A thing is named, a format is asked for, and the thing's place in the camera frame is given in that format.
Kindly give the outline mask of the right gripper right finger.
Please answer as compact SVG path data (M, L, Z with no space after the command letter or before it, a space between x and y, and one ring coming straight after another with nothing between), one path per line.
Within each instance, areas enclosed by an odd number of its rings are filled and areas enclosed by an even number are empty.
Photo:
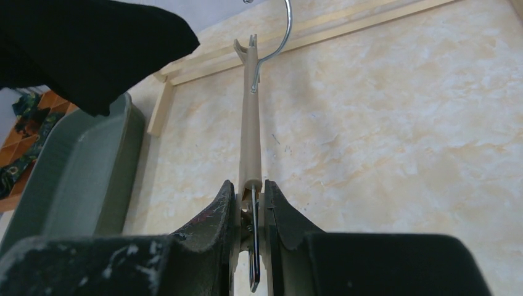
M265 181L263 262L269 295L314 295L307 237L324 231L294 208L276 182Z

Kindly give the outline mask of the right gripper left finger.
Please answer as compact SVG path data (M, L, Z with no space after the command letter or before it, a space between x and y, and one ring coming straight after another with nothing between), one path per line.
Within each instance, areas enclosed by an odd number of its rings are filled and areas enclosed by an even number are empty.
M234 185L226 180L209 205L171 233L181 247L176 295L231 295L235 206Z

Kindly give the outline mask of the black garment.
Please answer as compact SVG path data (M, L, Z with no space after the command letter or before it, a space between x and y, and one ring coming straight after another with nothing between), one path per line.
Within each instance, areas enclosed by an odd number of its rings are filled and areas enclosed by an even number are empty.
M199 40L167 10L119 1L2 1L1 87L47 86L92 116Z

